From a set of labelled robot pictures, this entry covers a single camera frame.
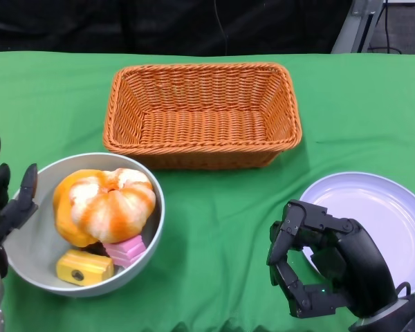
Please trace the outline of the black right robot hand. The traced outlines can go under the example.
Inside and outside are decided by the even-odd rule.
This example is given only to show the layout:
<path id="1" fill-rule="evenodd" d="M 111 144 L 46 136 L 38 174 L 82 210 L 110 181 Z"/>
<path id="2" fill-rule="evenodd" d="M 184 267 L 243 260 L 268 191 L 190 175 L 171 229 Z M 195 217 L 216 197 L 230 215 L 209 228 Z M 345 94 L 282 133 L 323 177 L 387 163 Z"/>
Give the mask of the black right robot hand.
<path id="1" fill-rule="evenodd" d="M 288 263 L 288 252 L 308 247 L 325 284 L 304 284 Z M 355 219 L 336 218 L 322 206 L 290 200 L 270 227 L 267 264 L 272 285 L 298 318 L 332 315 L 347 307 L 371 317 L 398 296 L 389 268 L 369 233 Z"/>

